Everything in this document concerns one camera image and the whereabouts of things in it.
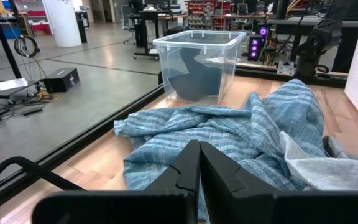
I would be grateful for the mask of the red parts shelf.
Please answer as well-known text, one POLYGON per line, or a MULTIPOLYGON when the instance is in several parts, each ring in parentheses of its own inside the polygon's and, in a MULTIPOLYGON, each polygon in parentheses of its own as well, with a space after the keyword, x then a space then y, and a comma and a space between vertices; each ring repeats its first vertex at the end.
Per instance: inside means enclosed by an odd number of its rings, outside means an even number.
POLYGON ((187 0, 187 29, 226 30, 229 22, 224 16, 232 12, 232 2, 226 0, 187 0))

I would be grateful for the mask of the blue storage box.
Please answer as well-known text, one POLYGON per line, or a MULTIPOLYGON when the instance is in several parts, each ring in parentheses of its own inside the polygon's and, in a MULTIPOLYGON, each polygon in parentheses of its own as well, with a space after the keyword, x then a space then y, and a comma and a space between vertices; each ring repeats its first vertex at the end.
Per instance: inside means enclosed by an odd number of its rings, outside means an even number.
POLYGON ((4 35, 5 35, 6 39, 16 39, 17 37, 19 37, 21 35, 21 30, 20 30, 20 28, 17 28, 17 27, 3 28, 3 31, 4 31, 4 35))

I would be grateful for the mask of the black pedestal table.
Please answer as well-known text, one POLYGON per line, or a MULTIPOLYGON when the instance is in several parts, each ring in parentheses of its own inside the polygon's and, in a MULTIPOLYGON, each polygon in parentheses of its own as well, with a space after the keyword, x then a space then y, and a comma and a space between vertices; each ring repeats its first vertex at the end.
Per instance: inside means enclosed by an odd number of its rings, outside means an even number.
POLYGON ((155 24, 155 36, 156 38, 160 37, 159 34, 159 21, 164 22, 163 28, 166 29, 168 25, 168 21, 174 19, 184 19, 186 16, 184 14, 177 14, 172 15, 170 14, 169 10, 157 10, 157 11, 150 11, 150 10, 143 10, 140 11, 138 14, 129 16, 135 22, 135 26, 138 27, 137 32, 140 32, 142 36, 142 44, 144 47, 144 51, 142 53, 136 52, 134 53, 133 59, 136 60, 138 57, 152 57, 155 61, 159 60, 158 53, 150 53, 149 49, 149 41, 147 38, 147 21, 154 21, 155 24))

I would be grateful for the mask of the computer tower purple lights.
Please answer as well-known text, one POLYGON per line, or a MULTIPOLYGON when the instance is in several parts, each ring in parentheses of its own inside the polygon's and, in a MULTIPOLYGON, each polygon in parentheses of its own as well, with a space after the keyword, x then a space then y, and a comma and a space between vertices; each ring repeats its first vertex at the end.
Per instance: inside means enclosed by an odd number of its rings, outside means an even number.
POLYGON ((257 28, 249 38, 248 61, 263 62, 265 49, 269 42, 269 29, 266 26, 257 28))

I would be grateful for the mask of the black power adapter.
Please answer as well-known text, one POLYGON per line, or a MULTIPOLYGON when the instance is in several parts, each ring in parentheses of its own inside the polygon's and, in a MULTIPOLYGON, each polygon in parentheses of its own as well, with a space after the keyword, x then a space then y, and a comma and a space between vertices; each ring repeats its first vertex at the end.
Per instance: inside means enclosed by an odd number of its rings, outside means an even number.
POLYGON ((38 108, 31 108, 31 109, 28 109, 28 110, 25 110, 21 113, 22 116, 29 116, 29 115, 32 115, 32 114, 36 114, 36 113, 39 113, 39 112, 42 112, 44 110, 43 107, 38 107, 38 108))

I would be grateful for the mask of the black box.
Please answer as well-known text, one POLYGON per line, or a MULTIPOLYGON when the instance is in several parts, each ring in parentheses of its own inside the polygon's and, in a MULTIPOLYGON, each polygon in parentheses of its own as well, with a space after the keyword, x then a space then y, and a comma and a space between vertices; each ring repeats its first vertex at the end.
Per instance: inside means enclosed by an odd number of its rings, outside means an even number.
POLYGON ((77 68, 59 68, 42 81, 48 93, 64 93, 78 84, 80 78, 77 68))

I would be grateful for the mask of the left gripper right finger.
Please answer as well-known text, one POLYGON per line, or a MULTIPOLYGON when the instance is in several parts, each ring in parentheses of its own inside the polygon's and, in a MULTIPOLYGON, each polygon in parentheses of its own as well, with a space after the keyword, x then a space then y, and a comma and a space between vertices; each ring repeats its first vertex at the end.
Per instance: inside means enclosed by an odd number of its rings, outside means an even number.
POLYGON ((358 192, 281 191, 209 143, 200 146, 211 224, 358 224, 358 192))

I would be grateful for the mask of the white paper sheet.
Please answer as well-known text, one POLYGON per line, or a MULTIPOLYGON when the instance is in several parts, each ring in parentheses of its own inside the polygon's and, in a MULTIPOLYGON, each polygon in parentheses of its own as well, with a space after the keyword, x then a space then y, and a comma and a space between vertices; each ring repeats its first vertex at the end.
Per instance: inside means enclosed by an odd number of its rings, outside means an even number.
POLYGON ((10 90, 14 88, 27 87, 29 82, 25 78, 16 78, 0 82, 0 91, 10 90))

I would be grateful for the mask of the clear plastic bin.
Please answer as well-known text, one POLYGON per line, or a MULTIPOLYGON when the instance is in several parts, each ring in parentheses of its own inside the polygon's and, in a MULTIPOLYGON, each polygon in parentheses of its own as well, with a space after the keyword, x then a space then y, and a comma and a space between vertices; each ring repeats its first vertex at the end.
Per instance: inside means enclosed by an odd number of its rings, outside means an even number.
POLYGON ((246 38, 247 33, 239 31, 186 30, 153 40, 153 45, 158 50, 166 98, 197 104, 219 104, 233 83, 240 45, 246 38), (170 77, 168 70, 187 72, 187 68, 180 57, 180 49, 182 48, 200 49, 200 53, 195 57, 198 62, 208 67, 222 69, 218 96, 207 96, 199 101, 186 101, 177 95, 168 82, 170 77))

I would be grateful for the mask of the silver metal bracket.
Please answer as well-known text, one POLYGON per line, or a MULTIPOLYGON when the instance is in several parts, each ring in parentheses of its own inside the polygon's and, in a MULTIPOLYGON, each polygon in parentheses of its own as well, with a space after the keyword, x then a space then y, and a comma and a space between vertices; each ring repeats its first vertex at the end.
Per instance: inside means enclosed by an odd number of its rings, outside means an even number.
POLYGON ((295 68, 294 68, 294 62, 286 62, 279 61, 277 66, 277 75, 285 75, 285 76, 294 76, 295 74, 295 68))

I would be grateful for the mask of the red storage bin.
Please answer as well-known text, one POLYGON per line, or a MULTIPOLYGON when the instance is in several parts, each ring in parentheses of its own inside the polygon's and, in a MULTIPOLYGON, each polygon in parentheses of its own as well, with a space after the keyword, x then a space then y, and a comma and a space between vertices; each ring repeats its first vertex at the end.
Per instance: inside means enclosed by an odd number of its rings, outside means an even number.
POLYGON ((44 23, 31 23, 30 29, 34 36, 45 36, 45 35, 52 35, 52 31, 50 29, 50 25, 48 22, 44 23))

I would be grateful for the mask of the dark grey cloth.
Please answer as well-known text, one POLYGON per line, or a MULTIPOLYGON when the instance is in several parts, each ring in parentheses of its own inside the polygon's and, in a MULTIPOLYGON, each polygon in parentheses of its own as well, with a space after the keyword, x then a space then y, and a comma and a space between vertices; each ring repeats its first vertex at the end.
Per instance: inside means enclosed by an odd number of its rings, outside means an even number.
POLYGON ((326 151, 328 157, 345 159, 349 158, 343 150, 342 146, 333 137, 325 136, 322 138, 322 142, 324 150, 326 151))

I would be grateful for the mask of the blue striped cloth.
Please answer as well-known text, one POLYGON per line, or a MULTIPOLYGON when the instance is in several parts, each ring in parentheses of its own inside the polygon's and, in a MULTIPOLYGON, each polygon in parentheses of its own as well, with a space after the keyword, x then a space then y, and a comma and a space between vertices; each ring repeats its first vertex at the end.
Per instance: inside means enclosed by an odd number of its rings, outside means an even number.
POLYGON ((279 190, 306 190, 308 184, 292 173, 280 141, 288 138, 307 156, 323 157, 323 131, 320 105, 299 80, 265 98, 253 92, 240 109, 189 105, 142 110, 114 123, 116 135, 128 138, 133 147, 124 159, 129 190, 144 190, 192 140, 210 143, 279 190))

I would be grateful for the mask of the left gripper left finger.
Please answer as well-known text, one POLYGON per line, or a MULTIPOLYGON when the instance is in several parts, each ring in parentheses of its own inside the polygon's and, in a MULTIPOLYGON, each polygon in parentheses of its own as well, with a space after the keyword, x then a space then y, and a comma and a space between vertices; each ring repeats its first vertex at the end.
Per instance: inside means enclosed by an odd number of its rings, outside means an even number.
POLYGON ((33 224, 197 224, 200 142, 191 140, 144 190, 67 190, 42 199, 33 224))

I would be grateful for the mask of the black cloth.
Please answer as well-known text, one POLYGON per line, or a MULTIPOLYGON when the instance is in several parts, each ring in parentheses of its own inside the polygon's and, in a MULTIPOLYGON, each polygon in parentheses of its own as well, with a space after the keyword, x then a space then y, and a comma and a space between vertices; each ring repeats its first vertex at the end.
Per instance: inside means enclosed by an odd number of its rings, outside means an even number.
POLYGON ((180 57, 187 72, 169 69, 169 84, 177 95, 186 101, 199 101, 207 96, 218 96, 221 87, 222 69, 208 67, 198 62, 195 57, 200 49, 182 48, 180 57))

